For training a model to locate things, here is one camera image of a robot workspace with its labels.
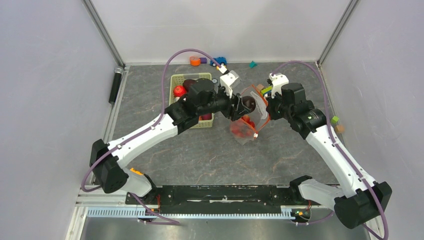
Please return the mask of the dark brown mangosteen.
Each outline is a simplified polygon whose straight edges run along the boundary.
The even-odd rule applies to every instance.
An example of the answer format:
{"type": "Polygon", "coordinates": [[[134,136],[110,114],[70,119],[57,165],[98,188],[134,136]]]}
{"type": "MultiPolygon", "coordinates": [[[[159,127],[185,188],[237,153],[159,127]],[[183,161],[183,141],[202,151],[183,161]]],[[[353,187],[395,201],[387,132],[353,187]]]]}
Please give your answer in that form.
{"type": "Polygon", "coordinates": [[[256,109],[256,100],[252,96],[243,96],[242,104],[246,108],[246,111],[249,113],[253,112],[256,109]]]}

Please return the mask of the clear zip top bag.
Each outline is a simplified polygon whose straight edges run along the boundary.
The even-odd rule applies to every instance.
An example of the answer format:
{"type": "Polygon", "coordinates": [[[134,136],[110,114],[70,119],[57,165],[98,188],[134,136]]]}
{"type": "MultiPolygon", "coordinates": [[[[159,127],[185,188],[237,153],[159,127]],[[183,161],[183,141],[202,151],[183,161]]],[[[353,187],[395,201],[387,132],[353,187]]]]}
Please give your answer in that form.
{"type": "Polygon", "coordinates": [[[270,121],[270,117],[266,110],[268,102],[256,86],[250,85],[242,91],[241,95],[252,97],[256,102],[255,110],[252,113],[232,121],[229,125],[229,131],[234,139],[244,145],[258,137],[259,131],[270,121]]]}

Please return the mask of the red tomato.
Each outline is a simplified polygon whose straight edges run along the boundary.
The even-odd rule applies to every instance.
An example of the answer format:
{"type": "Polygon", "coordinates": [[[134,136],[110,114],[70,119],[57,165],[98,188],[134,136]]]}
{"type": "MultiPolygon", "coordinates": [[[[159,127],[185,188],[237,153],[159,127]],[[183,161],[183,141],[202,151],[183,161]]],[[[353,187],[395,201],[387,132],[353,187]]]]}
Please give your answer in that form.
{"type": "Polygon", "coordinates": [[[187,90],[183,85],[177,85],[173,88],[172,92],[175,98],[180,98],[187,93],[187,90]]]}

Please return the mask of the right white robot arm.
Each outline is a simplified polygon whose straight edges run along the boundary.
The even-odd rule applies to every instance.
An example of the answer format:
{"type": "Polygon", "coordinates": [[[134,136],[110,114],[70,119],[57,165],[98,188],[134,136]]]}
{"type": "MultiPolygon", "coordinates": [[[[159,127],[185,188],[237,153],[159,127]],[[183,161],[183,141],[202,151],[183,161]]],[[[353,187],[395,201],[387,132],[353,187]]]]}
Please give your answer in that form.
{"type": "Polygon", "coordinates": [[[271,87],[266,96],[271,120],[285,119],[290,127],[312,146],[336,177],[339,187],[320,183],[304,175],[289,183],[289,199],[295,204],[306,200],[334,211],[348,229],[354,229],[385,211],[393,190],[377,182],[347,151],[336,137],[325,114],[306,98],[300,83],[271,87]]]}

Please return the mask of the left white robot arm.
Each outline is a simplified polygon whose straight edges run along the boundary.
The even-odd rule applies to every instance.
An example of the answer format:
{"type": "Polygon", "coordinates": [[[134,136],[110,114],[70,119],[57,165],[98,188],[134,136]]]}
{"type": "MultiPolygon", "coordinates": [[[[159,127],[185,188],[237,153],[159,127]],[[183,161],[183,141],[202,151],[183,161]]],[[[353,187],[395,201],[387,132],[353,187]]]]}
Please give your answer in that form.
{"type": "Polygon", "coordinates": [[[102,139],[95,141],[91,148],[90,170],[104,193],[124,190],[137,195],[145,204],[151,204],[157,198],[157,190],[146,174],[127,167],[132,160],[156,144],[197,125],[201,116],[220,112],[236,121],[255,108],[256,101],[252,97],[239,93],[228,95],[224,86],[215,89],[211,80],[199,78],[190,84],[186,94],[148,124],[108,143],[102,139]]]}

